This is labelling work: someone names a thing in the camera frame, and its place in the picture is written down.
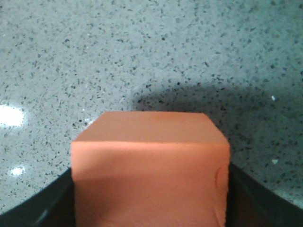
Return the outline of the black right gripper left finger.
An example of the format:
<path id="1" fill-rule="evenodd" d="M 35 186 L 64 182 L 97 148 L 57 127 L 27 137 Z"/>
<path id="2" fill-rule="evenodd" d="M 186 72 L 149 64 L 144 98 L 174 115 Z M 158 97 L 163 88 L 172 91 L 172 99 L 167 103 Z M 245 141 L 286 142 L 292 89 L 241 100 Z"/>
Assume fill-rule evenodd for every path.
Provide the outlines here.
<path id="1" fill-rule="evenodd" d="M 71 169 L 25 202 L 1 214 L 2 227 L 74 227 Z"/>

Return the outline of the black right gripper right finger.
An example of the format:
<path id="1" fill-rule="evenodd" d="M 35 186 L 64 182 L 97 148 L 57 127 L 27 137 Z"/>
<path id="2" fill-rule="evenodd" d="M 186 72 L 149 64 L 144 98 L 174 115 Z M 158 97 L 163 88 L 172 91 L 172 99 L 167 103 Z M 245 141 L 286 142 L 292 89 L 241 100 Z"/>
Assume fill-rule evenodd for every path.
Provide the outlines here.
<path id="1" fill-rule="evenodd" d="M 276 195 L 239 167 L 229 165 L 227 227 L 301 227 L 303 209 Z"/>

